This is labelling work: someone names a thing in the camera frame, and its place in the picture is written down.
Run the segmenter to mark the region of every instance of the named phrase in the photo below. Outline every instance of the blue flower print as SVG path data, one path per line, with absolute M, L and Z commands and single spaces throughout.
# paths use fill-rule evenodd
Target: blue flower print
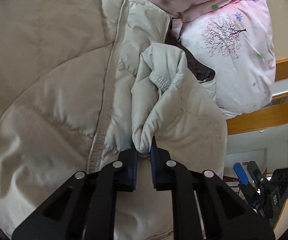
M 241 13 L 236 13 L 236 14 L 234 14 L 234 15 L 236 16 L 236 19 L 239 20 L 239 22 L 240 22 L 241 20 L 243 20 L 243 19 L 242 19 L 243 15 L 241 15 Z

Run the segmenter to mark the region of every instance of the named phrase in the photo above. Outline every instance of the blue handle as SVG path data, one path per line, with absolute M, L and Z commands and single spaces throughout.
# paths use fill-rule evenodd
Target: blue handle
M 249 178 L 240 163 L 235 163 L 233 169 L 243 185 L 249 184 Z

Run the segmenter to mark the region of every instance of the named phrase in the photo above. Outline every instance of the tree print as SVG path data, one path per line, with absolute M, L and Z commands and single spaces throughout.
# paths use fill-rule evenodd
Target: tree print
M 239 36 L 240 33 L 246 32 L 246 29 L 237 30 L 235 23 L 236 21 L 225 13 L 208 23 L 202 36 L 211 56 L 234 54 L 234 58 L 239 57 L 238 52 L 241 50 Z

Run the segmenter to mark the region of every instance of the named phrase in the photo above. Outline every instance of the metal screw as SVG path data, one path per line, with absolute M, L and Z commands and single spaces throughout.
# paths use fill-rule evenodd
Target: metal screw
M 173 161 L 173 160 L 167 161 L 166 165 L 169 167 L 174 167 L 174 166 L 176 166 L 176 161 Z
M 78 172 L 75 173 L 75 178 L 76 179 L 82 179 L 84 177 L 85 177 L 85 173 L 82 172 L 82 171 L 78 171 Z
M 273 196 L 273 201 L 274 201 L 274 205 L 278 203 L 278 200 L 276 199 L 276 195 Z
M 113 167 L 114 168 L 120 168 L 123 166 L 123 163 L 120 162 L 120 161 L 116 161 L 116 162 L 113 162 Z
M 204 176 L 207 178 L 212 178 L 214 176 L 214 172 L 213 171 L 205 171 Z

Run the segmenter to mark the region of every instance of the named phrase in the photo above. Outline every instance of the white puffer jacket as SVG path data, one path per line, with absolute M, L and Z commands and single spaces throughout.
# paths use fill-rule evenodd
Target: white puffer jacket
M 100 170 L 152 136 L 189 169 L 222 175 L 226 122 L 161 44 L 169 17 L 145 0 L 0 0 L 0 227 L 11 236 L 78 170 Z M 118 194 L 115 239 L 172 231 L 170 192 L 140 158 L 137 189 Z

